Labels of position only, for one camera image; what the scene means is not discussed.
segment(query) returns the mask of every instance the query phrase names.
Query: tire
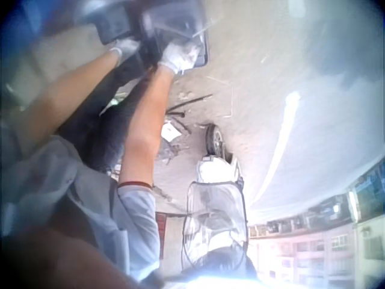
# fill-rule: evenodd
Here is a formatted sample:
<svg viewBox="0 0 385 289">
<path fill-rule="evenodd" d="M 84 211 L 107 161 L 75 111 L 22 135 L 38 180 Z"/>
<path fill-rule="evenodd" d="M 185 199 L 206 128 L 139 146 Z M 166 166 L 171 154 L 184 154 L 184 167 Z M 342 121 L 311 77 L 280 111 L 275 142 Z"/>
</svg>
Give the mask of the tire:
<svg viewBox="0 0 385 289">
<path fill-rule="evenodd" d="M 213 123 L 209 124 L 206 130 L 206 150 L 209 155 L 216 155 L 219 158 L 224 158 L 226 148 L 219 126 Z"/>
</svg>

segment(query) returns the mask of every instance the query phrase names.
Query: white glove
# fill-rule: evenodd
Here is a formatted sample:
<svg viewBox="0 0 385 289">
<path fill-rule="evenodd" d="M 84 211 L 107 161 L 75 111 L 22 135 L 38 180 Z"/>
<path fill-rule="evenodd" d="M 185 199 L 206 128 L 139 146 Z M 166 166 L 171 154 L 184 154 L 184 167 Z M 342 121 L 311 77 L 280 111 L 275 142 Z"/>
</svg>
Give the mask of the white glove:
<svg viewBox="0 0 385 289">
<path fill-rule="evenodd" d="M 200 47 L 193 42 L 184 45 L 171 42 L 164 50 L 159 65 L 166 66 L 177 74 L 180 71 L 194 67 L 199 51 Z"/>
<path fill-rule="evenodd" d="M 140 43 L 138 41 L 126 38 L 116 40 L 115 47 L 111 48 L 110 51 L 116 51 L 119 55 L 119 60 L 116 66 L 121 65 L 131 55 L 138 51 Z"/>
</svg>

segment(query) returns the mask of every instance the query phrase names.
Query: grey shirt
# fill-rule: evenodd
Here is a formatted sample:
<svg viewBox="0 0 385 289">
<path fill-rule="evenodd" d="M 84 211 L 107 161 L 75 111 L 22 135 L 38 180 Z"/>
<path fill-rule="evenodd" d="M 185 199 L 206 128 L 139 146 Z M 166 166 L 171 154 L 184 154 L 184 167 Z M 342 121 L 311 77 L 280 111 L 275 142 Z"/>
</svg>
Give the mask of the grey shirt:
<svg viewBox="0 0 385 289">
<path fill-rule="evenodd" d="M 159 267 L 155 199 L 146 187 L 115 189 L 109 176 L 85 166 L 69 142 L 51 139 L 21 159 L 17 141 L 2 129 L 1 234 L 44 225 L 67 195 L 91 224 L 101 253 L 137 281 Z"/>
</svg>

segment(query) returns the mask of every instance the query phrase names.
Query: shirt sleeve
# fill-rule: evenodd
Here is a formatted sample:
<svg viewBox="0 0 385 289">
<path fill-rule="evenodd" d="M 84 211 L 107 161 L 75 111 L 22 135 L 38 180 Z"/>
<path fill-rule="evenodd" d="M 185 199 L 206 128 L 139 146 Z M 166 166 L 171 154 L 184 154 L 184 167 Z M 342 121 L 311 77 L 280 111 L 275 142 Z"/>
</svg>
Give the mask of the shirt sleeve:
<svg viewBox="0 0 385 289">
<path fill-rule="evenodd" d="M 151 189 L 126 185 L 117 189 L 123 210 L 114 208 L 114 219 L 128 232 L 131 273 L 137 280 L 159 267 L 160 240 Z"/>
</svg>

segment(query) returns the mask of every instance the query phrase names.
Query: person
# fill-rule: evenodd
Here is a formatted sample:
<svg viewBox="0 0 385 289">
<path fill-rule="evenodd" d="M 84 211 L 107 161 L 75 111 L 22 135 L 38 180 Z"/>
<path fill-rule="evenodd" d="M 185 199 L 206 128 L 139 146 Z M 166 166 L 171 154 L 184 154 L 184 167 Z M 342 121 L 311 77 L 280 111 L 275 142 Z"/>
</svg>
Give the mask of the person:
<svg viewBox="0 0 385 289">
<path fill-rule="evenodd" d="M 1 123 L 2 267 L 13 282 L 137 288 L 159 267 L 154 162 L 173 78 L 194 66 L 199 47 L 178 42 L 166 47 L 130 119 L 117 184 L 54 135 L 138 49 L 133 40 L 120 41 L 51 84 L 16 123 Z"/>
</svg>

